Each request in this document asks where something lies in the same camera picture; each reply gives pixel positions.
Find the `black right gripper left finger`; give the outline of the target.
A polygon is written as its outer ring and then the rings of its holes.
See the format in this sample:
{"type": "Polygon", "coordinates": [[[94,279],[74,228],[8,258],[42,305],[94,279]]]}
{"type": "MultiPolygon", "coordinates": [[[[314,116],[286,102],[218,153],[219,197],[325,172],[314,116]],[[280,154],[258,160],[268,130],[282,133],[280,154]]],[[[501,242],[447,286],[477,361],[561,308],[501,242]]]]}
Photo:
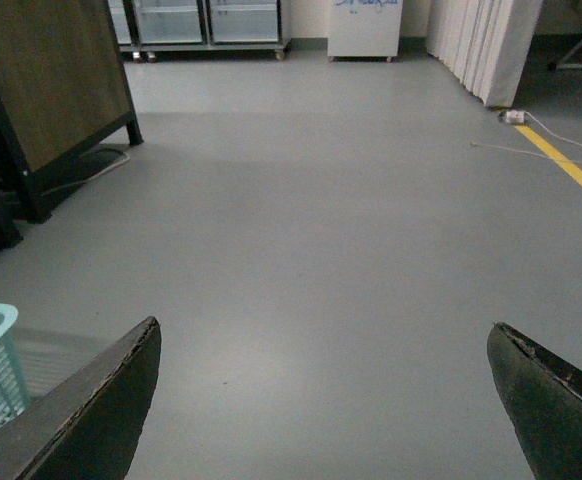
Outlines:
{"type": "Polygon", "coordinates": [[[160,324],[148,317],[0,428],[0,479],[123,479],[156,390],[160,324]]]}

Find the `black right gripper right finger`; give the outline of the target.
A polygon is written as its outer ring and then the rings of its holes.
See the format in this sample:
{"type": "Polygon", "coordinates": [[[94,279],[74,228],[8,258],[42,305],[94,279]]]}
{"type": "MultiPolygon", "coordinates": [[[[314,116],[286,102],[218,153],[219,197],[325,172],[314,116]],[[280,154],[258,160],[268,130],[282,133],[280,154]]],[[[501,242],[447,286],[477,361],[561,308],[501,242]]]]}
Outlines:
{"type": "Polygon", "coordinates": [[[533,476],[582,479],[582,370],[502,322],[487,357],[533,476]]]}

